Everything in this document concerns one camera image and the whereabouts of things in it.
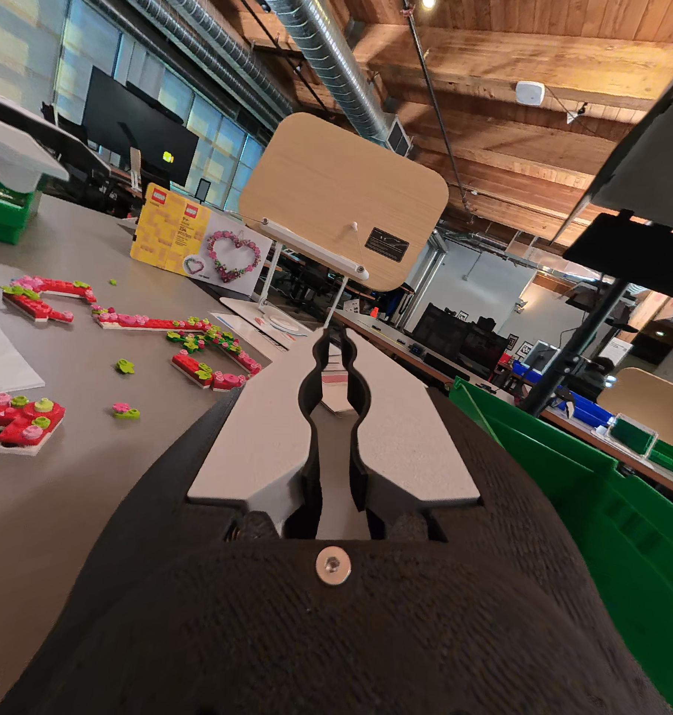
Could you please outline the wooden book stand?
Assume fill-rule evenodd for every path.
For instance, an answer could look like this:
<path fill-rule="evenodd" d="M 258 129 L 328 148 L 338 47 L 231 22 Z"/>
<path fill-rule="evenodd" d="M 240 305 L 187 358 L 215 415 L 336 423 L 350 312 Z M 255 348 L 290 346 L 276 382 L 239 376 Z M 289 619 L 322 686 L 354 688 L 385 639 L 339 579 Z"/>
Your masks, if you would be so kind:
<path fill-rule="evenodd" d="M 260 300 L 230 309 L 262 333 L 287 316 L 267 304 L 281 250 L 288 247 L 342 276 L 326 327 L 348 281 L 378 292 L 402 285 L 449 200 L 437 172 L 312 114 L 278 125 L 241 192 L 225 211 L 275 242 Z"/>

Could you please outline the white plastic object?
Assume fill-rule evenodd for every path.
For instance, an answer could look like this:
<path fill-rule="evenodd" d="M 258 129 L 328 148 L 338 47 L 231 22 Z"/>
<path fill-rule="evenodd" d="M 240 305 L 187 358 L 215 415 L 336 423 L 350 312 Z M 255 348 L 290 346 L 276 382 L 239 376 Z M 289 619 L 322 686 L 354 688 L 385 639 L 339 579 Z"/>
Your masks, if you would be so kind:
<path fill-rule="evenodd" d="M 0 121 L 0 183 L 14 192 L 33 193 L 44 176 L 69 179 L 68 171 L 36 140 Z"/>

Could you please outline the red L-shaped lego segment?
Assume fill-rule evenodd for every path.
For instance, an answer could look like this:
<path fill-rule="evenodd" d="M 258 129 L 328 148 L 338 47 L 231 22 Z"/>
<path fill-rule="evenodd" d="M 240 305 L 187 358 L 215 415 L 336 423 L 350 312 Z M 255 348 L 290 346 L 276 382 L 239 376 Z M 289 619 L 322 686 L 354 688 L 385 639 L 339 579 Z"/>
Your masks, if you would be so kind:
<path fill-rule="evenodd" d="M 44 295 L 81 299 L 88 305 L 97 302 L 92 287 L 81 281 L 68 282 L 25 275 L 11 280 L 7 285 L 1 285 L 0 289 L 2 299 L 7 304 L 19 309 L 33 322 L 42 324 L 49 321 L 71 324 L 74 320 L 72 312 L 55 309 L 46 303 L 42 299 Z"/>

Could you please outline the large green plastic bin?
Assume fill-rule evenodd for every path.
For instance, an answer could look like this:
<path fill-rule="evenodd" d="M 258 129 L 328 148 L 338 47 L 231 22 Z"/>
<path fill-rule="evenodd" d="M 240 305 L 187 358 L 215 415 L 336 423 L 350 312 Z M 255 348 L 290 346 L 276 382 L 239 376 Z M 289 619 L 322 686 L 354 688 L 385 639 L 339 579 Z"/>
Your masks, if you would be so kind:
<path fill-rule="evenodd" d="M 673 504 L 614 458 L 481 388 L 456 379 L 448 397 L 549 499 L 627 647 L 673 708 Z"/>

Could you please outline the small green plastic bin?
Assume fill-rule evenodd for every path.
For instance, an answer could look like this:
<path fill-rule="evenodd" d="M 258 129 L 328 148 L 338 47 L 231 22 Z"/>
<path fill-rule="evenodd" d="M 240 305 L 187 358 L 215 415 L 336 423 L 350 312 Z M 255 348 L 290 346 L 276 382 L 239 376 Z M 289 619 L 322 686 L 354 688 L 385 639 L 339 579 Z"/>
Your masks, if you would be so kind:
<path fill-rule="evenodd" d="M 0 242 L 16 245 L 29 220 L 36 216 L 41 190 L 19 193 L 0 182 Z"/>

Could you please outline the rounded wooden board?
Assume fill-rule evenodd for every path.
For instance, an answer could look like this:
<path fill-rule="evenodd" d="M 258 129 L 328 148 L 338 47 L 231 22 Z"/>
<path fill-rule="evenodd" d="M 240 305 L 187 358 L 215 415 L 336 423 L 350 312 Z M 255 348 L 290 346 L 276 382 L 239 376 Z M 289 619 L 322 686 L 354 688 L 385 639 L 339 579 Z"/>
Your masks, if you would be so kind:
<path fill-rule="evenodd" d="M 673 383 L 639 368 L 624 368 L 613 386 L 600 393 L 597 404 L 649 427 L 673 445 Z"/>

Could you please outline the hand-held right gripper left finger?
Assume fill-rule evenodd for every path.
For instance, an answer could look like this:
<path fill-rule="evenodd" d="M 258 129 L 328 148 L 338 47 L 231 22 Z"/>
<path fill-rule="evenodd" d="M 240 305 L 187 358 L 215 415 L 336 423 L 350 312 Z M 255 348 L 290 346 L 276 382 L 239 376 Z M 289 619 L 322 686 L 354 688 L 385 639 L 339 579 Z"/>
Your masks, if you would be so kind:
<path fill-rule="evenodd" d="M 323 505 L 318 435 L 326 328 L 241 389 L 187 501 L 264 512 L 281 536 L 315 538 Z"/>

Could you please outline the black tripod stand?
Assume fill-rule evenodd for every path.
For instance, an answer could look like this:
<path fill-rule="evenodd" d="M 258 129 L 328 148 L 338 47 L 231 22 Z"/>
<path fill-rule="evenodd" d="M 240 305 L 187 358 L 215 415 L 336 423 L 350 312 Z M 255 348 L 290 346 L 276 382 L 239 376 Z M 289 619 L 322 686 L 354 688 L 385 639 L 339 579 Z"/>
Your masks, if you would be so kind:
<path fill-rule="evenodd" d="M 588 314 L 547 368 L 538 383 L 521 400 L 520 409 L 533 417 L 538 417 L 555 396 L 558 387 L 564 387 L 582 362 L 584 351 L 591 344 L 598 329 L 610 316 L 619 300 L 627 292 L 629 282 L 617 278 L 602 294 Z"/>

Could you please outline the white printed sheet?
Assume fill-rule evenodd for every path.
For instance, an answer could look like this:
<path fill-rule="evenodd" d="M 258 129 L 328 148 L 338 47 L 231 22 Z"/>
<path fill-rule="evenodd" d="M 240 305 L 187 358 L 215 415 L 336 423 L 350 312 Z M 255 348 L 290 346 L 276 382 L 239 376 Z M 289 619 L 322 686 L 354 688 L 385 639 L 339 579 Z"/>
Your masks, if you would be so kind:
<path fill-rule="evenodd" d="M 211 312 L 213 324 L 232 332 L 240 340 L 245 351 L 261 364 L 270 364 L 287 353 L 287 349 L 256 326 L 232 313 Z"/>

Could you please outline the black box on tripod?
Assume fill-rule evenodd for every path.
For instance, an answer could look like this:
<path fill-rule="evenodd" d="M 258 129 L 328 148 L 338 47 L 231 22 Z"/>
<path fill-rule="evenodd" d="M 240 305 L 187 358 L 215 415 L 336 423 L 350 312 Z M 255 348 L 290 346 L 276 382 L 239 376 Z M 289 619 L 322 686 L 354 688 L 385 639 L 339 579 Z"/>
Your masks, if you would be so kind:
<path fill-rule="evenodd" d="M 673 229 L 599 214 L 563 259 L 673 298 Z"/>

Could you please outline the yellow lego box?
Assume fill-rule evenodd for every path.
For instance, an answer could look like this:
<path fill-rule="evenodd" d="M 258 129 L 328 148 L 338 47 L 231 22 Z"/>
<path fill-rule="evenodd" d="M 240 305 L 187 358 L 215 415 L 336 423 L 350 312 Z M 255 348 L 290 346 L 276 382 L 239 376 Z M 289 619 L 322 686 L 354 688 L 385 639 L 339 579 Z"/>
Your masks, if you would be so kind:
<path fill-rule="evenodd" d="M 223 212 L 149 183 L 130 256 L 250 296 L 273 240 Z"/>

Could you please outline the green box with clear lid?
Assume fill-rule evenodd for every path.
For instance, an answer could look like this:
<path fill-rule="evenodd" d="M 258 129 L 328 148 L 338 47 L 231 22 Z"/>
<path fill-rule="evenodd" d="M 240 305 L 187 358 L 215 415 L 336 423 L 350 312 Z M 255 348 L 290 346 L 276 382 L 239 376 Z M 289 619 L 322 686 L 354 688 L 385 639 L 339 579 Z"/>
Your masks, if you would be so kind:
<path fill-rule="evenodd" d="M 659 434 L 632 417 L 618 413 L 610 421 L 606 437 L 608 440 L 618 443 L 633 455 L 648 459 L 659 439 Z"/>

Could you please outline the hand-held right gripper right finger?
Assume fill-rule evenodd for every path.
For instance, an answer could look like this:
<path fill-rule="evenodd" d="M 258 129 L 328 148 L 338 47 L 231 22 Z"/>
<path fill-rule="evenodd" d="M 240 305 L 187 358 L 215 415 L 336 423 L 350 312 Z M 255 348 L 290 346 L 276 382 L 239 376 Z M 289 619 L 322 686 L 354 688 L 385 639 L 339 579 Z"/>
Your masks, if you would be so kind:
<path fill-rule="evenodd" d="M 476 505 L 480 491 L 434 403 L 436 391 L 354 329 L 341 330 L 347 399 L 357 415 L 350 434 L 349 483 L 372 539 L 385 539 L 404 515 Z"/>

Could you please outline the dark ribbed ceiling duct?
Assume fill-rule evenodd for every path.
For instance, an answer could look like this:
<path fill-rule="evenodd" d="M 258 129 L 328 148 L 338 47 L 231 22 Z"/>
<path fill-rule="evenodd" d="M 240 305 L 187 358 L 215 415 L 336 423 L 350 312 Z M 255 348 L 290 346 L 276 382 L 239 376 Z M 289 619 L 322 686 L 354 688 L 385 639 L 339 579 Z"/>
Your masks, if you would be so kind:
<path fill-rule="evenodd" d="M 206 1 L 129 1 L 158 31 L 271 128 L 295 109 L 266 67 Z"/>

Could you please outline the large red flowered lego assembly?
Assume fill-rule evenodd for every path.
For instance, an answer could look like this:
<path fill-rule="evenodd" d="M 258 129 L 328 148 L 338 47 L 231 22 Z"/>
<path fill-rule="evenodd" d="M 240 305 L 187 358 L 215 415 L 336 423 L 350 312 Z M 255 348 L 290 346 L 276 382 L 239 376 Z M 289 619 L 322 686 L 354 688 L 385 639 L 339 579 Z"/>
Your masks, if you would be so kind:
<path fill-rule="evenodd" d="M 263 369 L 247 353 L 239 338 L 228 328 L 208 319 L 189 317 L 187 320 L 154 319 L 146 315 L 127 315 L 112 308 L 94 307 L 92 316 L 103 329 L 161 333 L 179 351 L 172 356 L 172 366 L 202 389 L 229 392 L 240 388 Z M 235 362 L 240 370 L 234 374 L 212 369 L 202 362 L 202 352 L 209 347 L 219 350 Z"/>

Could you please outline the grey overhead panel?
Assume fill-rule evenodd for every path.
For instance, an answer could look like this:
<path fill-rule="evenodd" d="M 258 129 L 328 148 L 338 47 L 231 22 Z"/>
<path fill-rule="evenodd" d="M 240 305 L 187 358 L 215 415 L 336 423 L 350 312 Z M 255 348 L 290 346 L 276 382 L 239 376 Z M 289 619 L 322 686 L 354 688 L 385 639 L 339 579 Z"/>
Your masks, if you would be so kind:
<path fill-rule="evenodd" d="M 589 205 L 673 228 L 673 80 L 612 151 L 550 242 Z"/>

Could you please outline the large black screen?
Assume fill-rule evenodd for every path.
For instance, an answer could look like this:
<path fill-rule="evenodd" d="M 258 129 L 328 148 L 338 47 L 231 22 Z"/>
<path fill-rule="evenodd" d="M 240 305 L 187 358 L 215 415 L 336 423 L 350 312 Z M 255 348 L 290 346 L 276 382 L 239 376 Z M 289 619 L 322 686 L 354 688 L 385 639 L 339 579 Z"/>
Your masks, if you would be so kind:
<path fill-rule="evenodd" d="M 96 66 L 91 70 L 82 125 L 96 145 L 121 156 L 138 149 L 172 183 L 184 185 L 188 179 L 197 135 Z"/>

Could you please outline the silver ventilation duct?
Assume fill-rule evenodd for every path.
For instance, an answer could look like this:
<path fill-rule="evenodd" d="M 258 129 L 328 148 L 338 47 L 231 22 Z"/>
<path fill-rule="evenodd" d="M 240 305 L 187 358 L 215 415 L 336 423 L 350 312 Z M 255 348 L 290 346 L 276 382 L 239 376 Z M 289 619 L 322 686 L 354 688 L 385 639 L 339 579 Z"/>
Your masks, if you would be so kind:
<path fill-rule="evenodd" d="M 381 108 L 326 3 L 269 1 L 268 5 L 356 133 L 407 156 L 412 145 L 400 120 Z"/>

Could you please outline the blue storage bins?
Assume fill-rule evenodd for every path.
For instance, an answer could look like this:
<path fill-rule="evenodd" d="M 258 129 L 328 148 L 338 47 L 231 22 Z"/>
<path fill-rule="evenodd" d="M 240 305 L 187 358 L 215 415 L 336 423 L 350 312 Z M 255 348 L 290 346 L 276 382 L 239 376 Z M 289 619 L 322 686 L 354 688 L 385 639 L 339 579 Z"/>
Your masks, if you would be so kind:
<path fill-rule="evenodd" d="M 519 360 L 514 360 L 511 371 L 512 375 L 519 378 L 523 383 L 524 387 L 521 390 L 523 395 L 528 392 L 529 388 L 536 385 L 543 376 L 540 371 L 530 368 Z M 566 387 L 569 390 L 569 397 L 554 398 L 552 403 L 554 408 L 593 428 L 607 427 L 612 423 L 615 415 L 599 406 L 597 402 L 573 390 L 572 387 L 572 383 L 569 383 Z"/>

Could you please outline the small red lego segment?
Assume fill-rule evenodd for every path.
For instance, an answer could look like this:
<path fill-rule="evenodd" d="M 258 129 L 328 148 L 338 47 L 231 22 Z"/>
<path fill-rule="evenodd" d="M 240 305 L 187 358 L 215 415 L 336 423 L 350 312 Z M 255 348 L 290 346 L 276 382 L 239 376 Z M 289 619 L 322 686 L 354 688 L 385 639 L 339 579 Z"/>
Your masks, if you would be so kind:
<path fill-rule="evenodd" d="M 61 425 L 65 407 L 48 398 L 0 393 L 0 454 L 35 457 Z"/>

